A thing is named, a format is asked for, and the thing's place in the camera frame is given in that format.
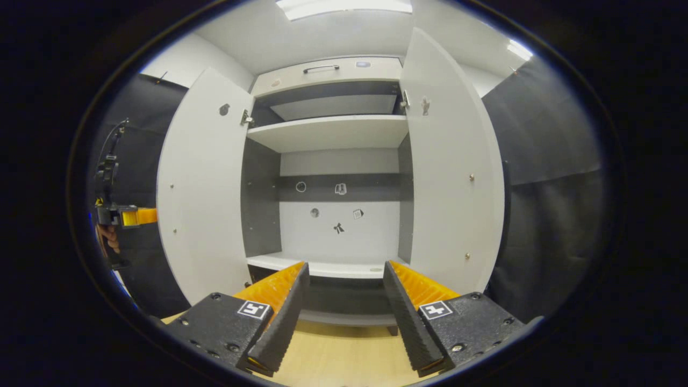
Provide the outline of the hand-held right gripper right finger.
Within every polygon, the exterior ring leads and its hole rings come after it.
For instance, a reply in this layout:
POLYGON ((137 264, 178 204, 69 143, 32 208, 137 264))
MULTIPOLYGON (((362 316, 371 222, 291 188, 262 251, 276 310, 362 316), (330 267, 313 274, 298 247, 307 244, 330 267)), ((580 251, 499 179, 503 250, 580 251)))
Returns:
POLYGON ((461 296, 398 262, 385 263, 383 285, 411 368, 420 377, 477 362, 525 328, 483 293, 461 296))

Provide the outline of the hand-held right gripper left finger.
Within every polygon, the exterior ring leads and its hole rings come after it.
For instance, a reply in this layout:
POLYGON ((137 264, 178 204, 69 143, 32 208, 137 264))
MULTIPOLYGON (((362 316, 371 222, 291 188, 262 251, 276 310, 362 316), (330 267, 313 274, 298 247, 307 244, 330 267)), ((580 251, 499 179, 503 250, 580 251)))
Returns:
POLYGON ((309 286, 309 266, 300 261, 233 296, 210 293, 164 330, 219 367, 271 377, 290 346, 309 286))

